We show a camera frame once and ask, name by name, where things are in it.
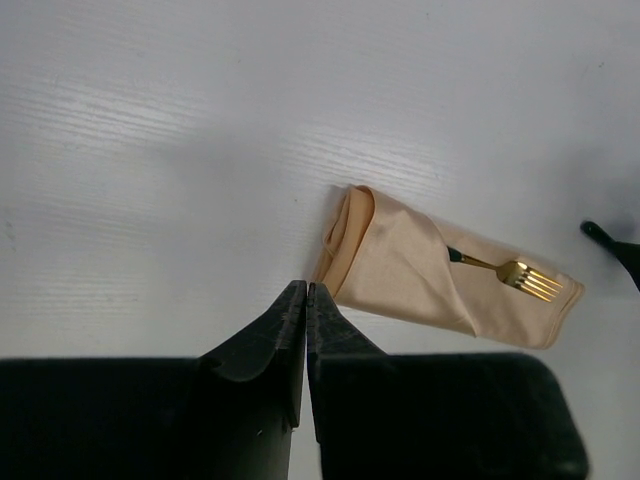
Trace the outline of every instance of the beige cloth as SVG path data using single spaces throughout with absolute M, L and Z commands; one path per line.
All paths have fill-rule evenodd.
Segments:
M 550 303 L 451 263 L 447 245 L 489 263 L 520 260 L 561 283 Z M 314 281 L 336 303 L 529 348 L 548 348 L 584 287 L 549 265 L 435 222 L 368 187 L 354 187 L 330 219 Z

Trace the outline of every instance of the folded napkin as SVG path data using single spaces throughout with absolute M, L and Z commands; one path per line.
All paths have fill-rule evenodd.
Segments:
M 495 272 L 451 263 L 447 245 L 500 265 L 519 260 L 561 283 L 550 303 Z M 584 287 L 536 259 L 442 222 L 368 187 L 350 188 L 331 217 L 314 281 L 336 303 L 528 348 L 548 348 Z

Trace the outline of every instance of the napkin fold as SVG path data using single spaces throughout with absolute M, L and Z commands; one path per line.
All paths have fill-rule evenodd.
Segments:
M 563 288 L 552 302 L 541 301 L 491 270 L 451 263 L 447 246 L 495 265 L 522 261 Z M 313 280 L 340 305 L 537 349 L 555 342 L 584 292 L 549 265 L 366 186 L 350 188 L 331 216 Z

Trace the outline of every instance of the utensil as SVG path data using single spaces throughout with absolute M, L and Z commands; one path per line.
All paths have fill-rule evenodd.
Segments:
M 531 268 L 526 263 L 511 260 L 504 265 L 492 265 L 477 258 L 470 257 L 455 248 L 447 247 L 449 250 L 449 260 L 454 263 L 464 263 L 474 267 L 487 268 L 496 272 L 498 280 L 505 285 L 516 288 L 524 293 L 532 295 L 550 302 L 553 300 L 562 285 L 550 279 L 543 273 Z

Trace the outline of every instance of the tan fabric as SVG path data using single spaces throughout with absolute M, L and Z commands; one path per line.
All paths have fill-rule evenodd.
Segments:
M 329 221 L 314 281 L 336 303 L 367 312 L 548 348 L 584 287 L 571 277 L 368 187 L 354 187 Z M 500 283 L 495 272 L 451 263 L 447 245 L 493 264 L 520 260 L 564 288 L 543 302 Z

